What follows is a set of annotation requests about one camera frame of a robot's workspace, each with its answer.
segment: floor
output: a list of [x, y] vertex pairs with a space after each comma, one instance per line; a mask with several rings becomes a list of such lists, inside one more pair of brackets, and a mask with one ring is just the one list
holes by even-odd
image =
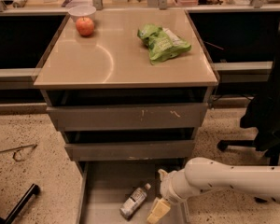
[[[21, 152], [0, 154], [0, 217], [6, 217], [32, 183], [41, 192], [24, 207], [15, 224], [76, 223], [81, 175], [63, 149], [57, 133], [42, 108], [26, 106], [0, 111], [0, 151], [35, 144]], [[221, 139], [252, 139], [255, 129], [240, 129], [245, 106], [218, 105], [207, 111], [196, 136], [192, 157], [206, 157], [230, 165], [263, 165], [261, 153], [252, 148], [220, 152]], [[221, 190], [188, 201], [191, 224], [280, 224], [280, 205], [255, 203], [254, 198]]]

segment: apple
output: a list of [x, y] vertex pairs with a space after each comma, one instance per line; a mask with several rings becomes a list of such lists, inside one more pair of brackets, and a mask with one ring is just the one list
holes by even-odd
[[94, 22], [91, 18], [81, 17], [76, 20], [76, 28], [80, 35], [91, 35], [94, 31]]

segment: snack bag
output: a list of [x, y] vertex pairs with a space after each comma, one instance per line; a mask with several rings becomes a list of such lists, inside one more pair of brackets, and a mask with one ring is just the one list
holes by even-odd
[[146, 25], [138, 36], [149, 50], [151, 64], [161, 63], [190, 50], [191, 45], [168, 28]]

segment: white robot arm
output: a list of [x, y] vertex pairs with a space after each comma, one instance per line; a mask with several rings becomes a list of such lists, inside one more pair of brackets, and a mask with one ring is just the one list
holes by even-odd
[[194, 158], [184, 169], [161, 175], [161, 199], [154, 202], [147, 223], [157, 223], [171, 205], [185, 202], [211, 190], [234, 189], [280, 203], [280, 166], [229, 166], [205, 158]]

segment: green bag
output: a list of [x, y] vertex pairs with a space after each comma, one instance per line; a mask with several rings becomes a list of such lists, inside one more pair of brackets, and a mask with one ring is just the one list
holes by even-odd
[[168, 28], [147, 24], [138, 37], [148, 47], [151, 64], [161, 63], [190, 50], [191, 45]]

